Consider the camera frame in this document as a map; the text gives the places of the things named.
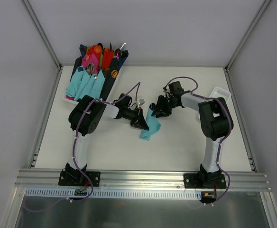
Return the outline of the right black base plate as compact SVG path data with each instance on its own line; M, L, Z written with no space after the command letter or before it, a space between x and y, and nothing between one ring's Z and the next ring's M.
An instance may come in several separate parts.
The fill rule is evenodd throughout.
M226 189L225 176L221 174L219 178L211 181L202 182L197 173L185 173L183 175L184 186L186 189Z

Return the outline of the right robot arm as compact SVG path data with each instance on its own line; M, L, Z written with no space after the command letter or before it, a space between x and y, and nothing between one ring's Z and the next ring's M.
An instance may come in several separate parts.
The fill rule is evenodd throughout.
M200 116L201 130L206 137L203 162L196 174L184 174L186 189L226 189L226 181L221 168L221 152L224 141L234 128L233 120L223 97L213 98L185 91L180 82L168 85L165 95L160 95L152 104L152 115L168 117L176 107L190 108Z

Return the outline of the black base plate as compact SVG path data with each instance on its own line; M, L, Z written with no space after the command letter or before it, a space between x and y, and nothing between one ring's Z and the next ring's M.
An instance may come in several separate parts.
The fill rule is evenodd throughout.
M101 180L101 173L99 171L85 171L84 173L87 177L89 177L94 187L99 187ZM83 187L86 183L88 183L88 186L91 186L88 179L78 170L76 170L75 173L72 174L69 174L67 171L62 170L58 180L59 186Z
M202 182L197 173L185 173L183 175L184 186L186 189L226 189L225 176L221 174L219 178L211 181Z

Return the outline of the orange rolled napkin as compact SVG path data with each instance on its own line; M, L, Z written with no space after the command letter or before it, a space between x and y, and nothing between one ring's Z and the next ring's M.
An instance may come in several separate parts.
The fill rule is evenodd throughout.
M102 45L93 45L87 48L87 55L100 55L102 53L103 47Z

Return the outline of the aluminium mounting rail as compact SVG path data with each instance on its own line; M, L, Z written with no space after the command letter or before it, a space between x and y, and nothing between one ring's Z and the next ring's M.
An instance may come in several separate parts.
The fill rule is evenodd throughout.
M110 171L99 170L99 189L121 190L184 190L189 179L184 171ZM21 169L16 187L58 187L65 181L60 169ZM230 172L230 191L271 192L266 174L259 172Z

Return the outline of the small white utensil tray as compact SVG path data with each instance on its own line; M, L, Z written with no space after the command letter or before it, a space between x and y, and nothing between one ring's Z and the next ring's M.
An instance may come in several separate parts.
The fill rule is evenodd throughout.
M210 93L209 97L212 98L224 98L225 102L228 102L231 99L231 93L228 90L224 90L220 87L215 87Z

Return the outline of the teal rolled napkin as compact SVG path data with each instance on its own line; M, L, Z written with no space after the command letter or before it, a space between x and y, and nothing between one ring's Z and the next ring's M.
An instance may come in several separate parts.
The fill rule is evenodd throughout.
M83 89L85 88L85 86L88 84L90 77L91 76L84 70L82 80L79 83L78 89L74 97L75 100L78 100L80 98L80 95Z
M74 74L72 75L69 86L66 89L66 96L68 97L68 99L75 100L75 96L81 84L83 74L84 74L84 67L79 66L75 70Z
M92 98L100 98L104 82L105 82L105 76L103 74L103 71L100 70L90 92L90 96Z
M97 76L96 74L92 74L92 75L85 75L84 76L84 87L82 90L82 93L80 95L80 98L82 99L84 96L86 95L90 95L92 88L94 86L95 83L95 76Z

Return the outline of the large white basket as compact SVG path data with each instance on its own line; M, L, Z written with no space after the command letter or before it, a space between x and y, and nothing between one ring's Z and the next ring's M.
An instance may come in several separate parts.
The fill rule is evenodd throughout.
M82 57L78 57L75 60L63 100L76 105L85 95L102 99L110 97L118 81L119 72L127 58L113 58L109 68L91 74L82 65L82 59Z

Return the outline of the pink rolled napkin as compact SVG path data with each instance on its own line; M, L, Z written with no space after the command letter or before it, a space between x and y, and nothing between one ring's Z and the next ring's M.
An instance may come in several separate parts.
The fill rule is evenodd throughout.
M95 54L91 54L91 55L86 54L82 58L81 66L83 66L86 69L89 65L92 66L92 74L97 74L98 68L99 68L99 60Z

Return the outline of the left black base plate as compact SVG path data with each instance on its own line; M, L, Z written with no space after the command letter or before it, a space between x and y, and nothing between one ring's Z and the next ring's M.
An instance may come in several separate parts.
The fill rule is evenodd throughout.
M89 177L94 187L99 187L101 180L101 173L99 171L85 171L84 173L87 177ZM59 186L83 187L86 183L88 183L88 186L91 186L88 179L78 170L76 170L75 173L72 174L69 174L67 171L62 170L58 180Z

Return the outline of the red rolled napkin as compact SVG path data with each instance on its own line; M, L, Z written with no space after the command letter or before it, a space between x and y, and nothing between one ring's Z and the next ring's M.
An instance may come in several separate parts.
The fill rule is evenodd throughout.
M106 70L107 68L109 68L112 58L113 58L113 51L109 47L106 47L103 51L102 66L101 66L102 70Z

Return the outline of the dark navy rolled napkin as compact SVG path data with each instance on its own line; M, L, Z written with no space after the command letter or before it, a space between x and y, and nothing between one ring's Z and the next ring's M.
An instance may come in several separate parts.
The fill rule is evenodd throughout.
M109 93L111 91L111 88L115 82L116 78L112 76L112 72L114 70L117 70L118 63L119 63L119 60L117 58L113 58L111 60L109 68L105 70L105 82L100 95L100 98L102 98L103 100L107 100Z

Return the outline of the black spoon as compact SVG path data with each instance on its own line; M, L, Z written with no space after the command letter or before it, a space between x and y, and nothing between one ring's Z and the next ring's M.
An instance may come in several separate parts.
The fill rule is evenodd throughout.
M155 103L151 103L150 106L149 106L149 109L154 111L156 108L156 104Z

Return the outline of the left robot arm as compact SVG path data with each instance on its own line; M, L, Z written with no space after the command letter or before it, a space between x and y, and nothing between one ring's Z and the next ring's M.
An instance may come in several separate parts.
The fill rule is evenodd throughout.
M131 109L132 97L121 94L113 103L92 98L88 95L76 105L68 117L73 131L72 155L60 172L60 186L94 186L100 184L99 171L87 171L87 151L91 134L96 130L103 116L112 119L127 119L131 127L148 130L148 124L143 116L143 110L137 106Z

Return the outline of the teal paper napkin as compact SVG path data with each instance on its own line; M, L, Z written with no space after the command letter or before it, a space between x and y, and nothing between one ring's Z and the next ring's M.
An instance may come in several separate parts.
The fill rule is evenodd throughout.
M149 130L141 131L141 135L139 138L142 140L149 141L151 136L158 133L159 130L161 129L161 123L155 116L152 116L152 114L153 114L153 110L149 108L147 113L147 118L146 118L146 123L149 127Z

